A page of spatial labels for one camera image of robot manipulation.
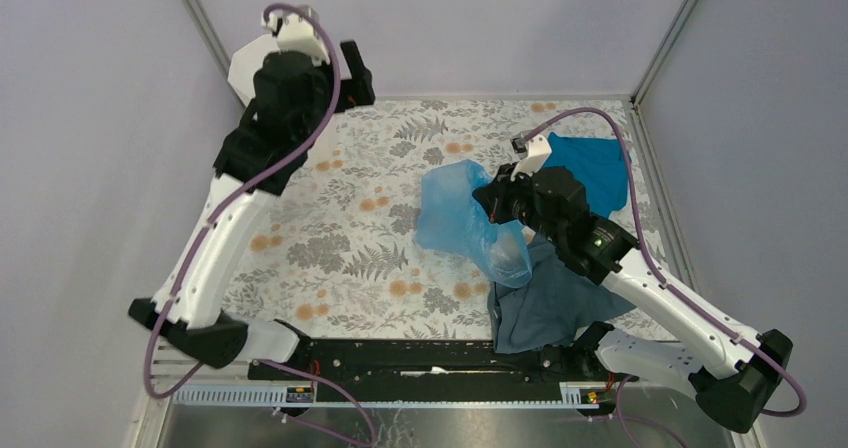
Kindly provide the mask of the blue plastic trash bag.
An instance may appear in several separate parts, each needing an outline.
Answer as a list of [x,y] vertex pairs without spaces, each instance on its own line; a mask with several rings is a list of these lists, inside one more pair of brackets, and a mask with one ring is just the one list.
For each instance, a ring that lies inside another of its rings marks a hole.
[[472,160],[435,168],[421,178],[416,243],[438,252],[463,256],[491,281],[517,288],[532,276],[527,242],[517,221],[489,221],[473,197],[493,177]]

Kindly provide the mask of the white paper trash bin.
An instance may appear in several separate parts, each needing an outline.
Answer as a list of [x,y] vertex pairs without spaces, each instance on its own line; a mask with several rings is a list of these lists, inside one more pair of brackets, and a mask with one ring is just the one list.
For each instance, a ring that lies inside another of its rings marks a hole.
[[254,75],[262,68],[266,56],[277,49],[275,38],[263,34],[232,55],[227,81],[244,107],[255,97]]

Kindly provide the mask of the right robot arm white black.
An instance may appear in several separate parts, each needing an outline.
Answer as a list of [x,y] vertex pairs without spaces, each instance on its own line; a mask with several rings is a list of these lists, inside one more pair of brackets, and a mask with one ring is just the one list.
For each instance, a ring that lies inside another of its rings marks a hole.
[[567,268],[629,301],[677,340],[663,345],[594,322],[578,339],[577,373],[597,380],[611,371],[662,384],[693,399],[720,426],[749,432],[789,378],[790,338],[728,316],[661,269],[643,242],[591,212],[585,187],[568,169],[528,175],[516,168],[503,165],[474,189],[489,222],[518,221],[542,235]]

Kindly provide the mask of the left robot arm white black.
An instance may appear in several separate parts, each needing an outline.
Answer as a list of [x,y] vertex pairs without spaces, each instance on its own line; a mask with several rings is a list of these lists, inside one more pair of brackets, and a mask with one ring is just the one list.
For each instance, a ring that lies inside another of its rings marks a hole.
[[[169,280],[154,296],[134,299],[128,315],[211,368],[271,359],[282,376],[296,379],[309,369],[311,356],[298,334],[284,322],[229,314],[223,298],[260,218],[308,159],[305,152],[291,154],[313,145],[309,138],[331,101],[333,67],[297,52],[271,52],[249,79],[254,94],[215,159],[207,205],[194,229],[202,240],[187,244]],[[241,188],[287,158],[279,171]]]

